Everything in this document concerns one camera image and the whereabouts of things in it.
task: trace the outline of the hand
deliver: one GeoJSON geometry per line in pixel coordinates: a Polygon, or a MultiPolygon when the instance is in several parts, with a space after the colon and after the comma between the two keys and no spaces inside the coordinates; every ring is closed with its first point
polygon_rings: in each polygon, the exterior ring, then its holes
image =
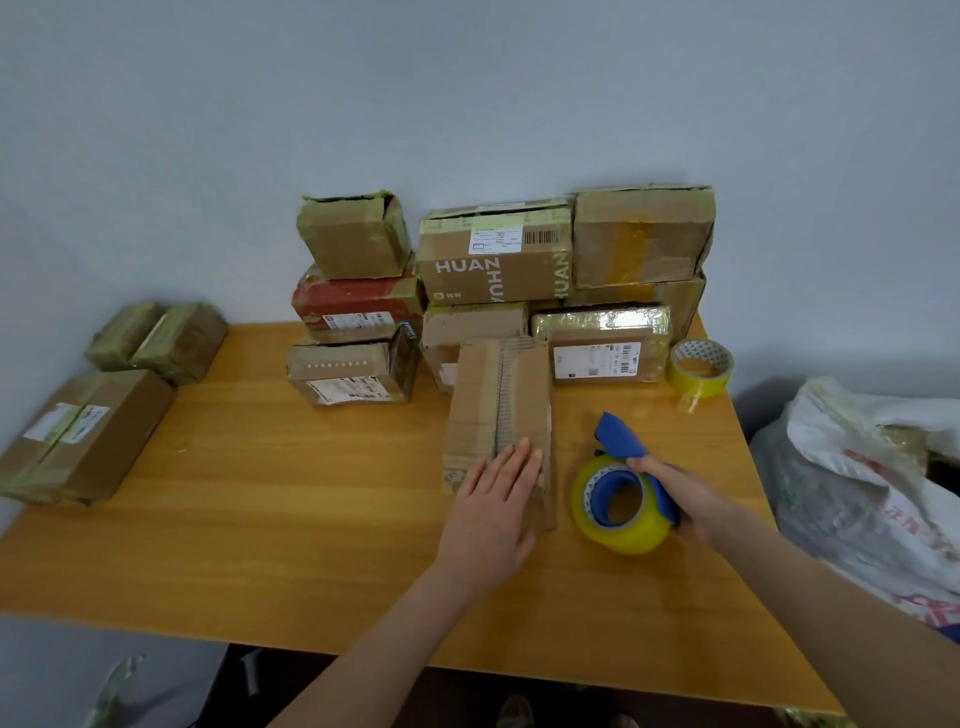
{"type": "Polygon", "coordinates": [[[682,523],[681,530],[692,530],[697,541],[712,546],[717,524],[729,518],[739,507],[714,491],[698,475],[661,463],[651,455],[629,458],[627,465],[635,473],[648,473],[660,481],[664,490],[688,516],[692,527],[687,528],[682,523]]]}
{"type": "Polygon", "coordinates": [[[542,465],[543,452],[531,454],[523,438],[489,466],[478,461],[461,483],[433,569],[461,587],[466,599],[506,581],[533,550],[537,539],[529,531],[520,535],[520,521],[542,465]]]}

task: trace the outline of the packing tape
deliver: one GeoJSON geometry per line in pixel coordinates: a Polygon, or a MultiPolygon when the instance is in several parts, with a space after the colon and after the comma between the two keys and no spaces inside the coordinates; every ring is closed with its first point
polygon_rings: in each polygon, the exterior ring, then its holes
{"type": "Polygon", "coordinates": [[[709,339],[684,339],[670,352],[666,363],[666,381],[684,399],[702,400],[727,390],[733,372],[733,354],[722,344],[709,339]],[[685,371],[682,362],[696,359],[712,367],[713,376],[685,371]]]}
{"type": "Polygon", "coordinates": [[[573,521],[587,538],[627,555],[646,553],[666,538],[672,523],[657,509],[653,485],[622,460],[600,455],[577,473],[570,489],[573,521]],[[611,496],[621,488],[640,490],[640,507],[624,523],[610,521],[611,496]]]}

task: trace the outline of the barcode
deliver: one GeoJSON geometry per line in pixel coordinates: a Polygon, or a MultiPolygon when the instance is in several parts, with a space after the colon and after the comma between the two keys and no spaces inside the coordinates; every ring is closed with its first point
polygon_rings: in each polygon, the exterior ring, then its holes
{"type": "Polygon", "coordinates": [[[560,231],[524,231],[523,244],[559,243],[560,231]]]}

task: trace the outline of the cardboard box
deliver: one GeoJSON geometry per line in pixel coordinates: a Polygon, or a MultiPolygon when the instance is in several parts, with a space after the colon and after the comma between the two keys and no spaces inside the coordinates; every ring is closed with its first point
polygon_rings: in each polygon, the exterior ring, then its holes
{"type": "Polygon", "coordinates": [[[584,190],[573,229],[577,286],[693,278],[713,240],[713,188],[651,184],[584,190]]]}
{"type": "Polygon", "coordinates": [[[552,396],[545,342],[529,336],[464,342],[446,424],[444,490],[456,493],[477,460],[528,437],[543,450],[543,469],[525,518],[534,527],[556,528],[552,396]]]}
{"type": "Polygon", "coordinates": [[[311,404],[407,402],[420,349],[400,324],[373,341],[317,344],[303,337],[287,352],[287,381],[311,404]]]}
{"type": "Polygon", "coordinates": [[[627,283],[605,285],[602,288],[574,288],[564,299],[564,306],[584,306],[611,303],[657,303],[669,306],[671,343],[686,337],[693,316],[704,295],[707,278],[703,271],[689,280],[670,280],[664,283],[627,283]]]}
{"type": "Polygon", "coordinates": [[[420,350],[430,365],[437,389],[448,396],[453,394],[463,342],[525,336],[527,321],[526,303],[430,306],[423,320],[420,350]]]}
{"type": "Polygon", "coordinates": [[[539,313],[530,330],[549,342],[558,381],[660,381],[670,354],[666,306],[539,313]]]}
{"type": "Polygon", "coordinates": [[[431,303],[562,298],[570,290],[566,199],[436,209],[420,222],[417,269],[431,303]]]}
{"type": "Polygon", "coordinates": [[[400,200],[381,189],[357,197],[304,197],[297,232],[327,280],[397,278],[410,257],[400,200]]]}
{"type": "Polygon", "coordinates": [[[209,303],[171,306],[131,357],[175,384],[195,384],[206,375],[227,336],[227,322],[209,303]]]}
{"type": "Polygon", "coordinates": [[[410,325],[411,338],[418,338],[426,310],[412,256],[397,279],[326,280],[320,268],[311,265],[290,303],[320,344],[363,341],[371,338],[373,328],[401,322],[410,325]]]}
{"type": "Polygon", "coordinates": [[[109,498],[175,396],[153,372],[68,379],[0,457],[0,495],[28,503],[109,498]]]}
{"type": "Polygon", "coordinates": [[[159,303],[131,303],[117,311],[106,326],[93,335],[84,356],[101,372],[132,369],[130,357],[163,315],[159,303]]]}

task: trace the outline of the white plastic bag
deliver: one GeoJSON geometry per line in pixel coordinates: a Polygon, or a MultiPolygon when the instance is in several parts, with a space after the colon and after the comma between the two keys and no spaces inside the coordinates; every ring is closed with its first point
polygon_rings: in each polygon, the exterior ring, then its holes
{"type": "Polygon", "coordinates": [[[750,449],[781,533],[932,626],[960,623],[960,498],[924,477],[881,425],[928,433],[960,459],[960,400],[903,400],[809,380],[750,449]]]}

